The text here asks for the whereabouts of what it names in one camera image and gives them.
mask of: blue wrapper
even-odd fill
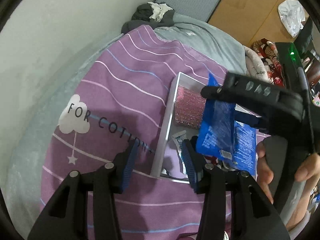
[[[208,86],[218,86],[209,74]],[[236,104],[207,100],[196,150],[227,162],[231,168],[256,173],[256,130],[235,121]]]

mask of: crumpled dark garment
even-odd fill
[[[142,4],[137,7],[137,11],[132,15],[132,20],[124,23],[121,28],[121,32],[123,34],[127,34],[128,32],[138,28],[141,25],[149,25],[153,30],[158,27],[171,27],[174,25],[174,13],[174,10],[167,11],[163,15],[162,20],[158,23],[155,20],[149,18],[151,15],[153,15],[151,5],[148,3]]]

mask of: transparent plastic bag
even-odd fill
[[[280,19],[292,37],[296,37],[306,20],[304,9],[298,0],[285,0],[278,6]]]

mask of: striped purple fabric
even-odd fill
[[[220,84],[226,74],[222,66],[179,41],[160,40],[149,26],[140,26],[104,51],[75,91],[91,112],[89,130],[63,133],[57,126],[54,131],[43,166],[42,208],[71,170],[95,171],[123,151],[129,138],[137,137],[140,151],[129,187],[115,196],[123,239],[177,239],[197,232],[204,197],[188,184],[148,175],[170,84],[178,72],[202,83],[211,72]],[[91,206],[89,195],[88,232],[94,239]]]

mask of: fingernail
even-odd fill
[[[308,170],[305,167],[301,167],[297,170],[295,178],[297,181],[303,181],[308,175]]]

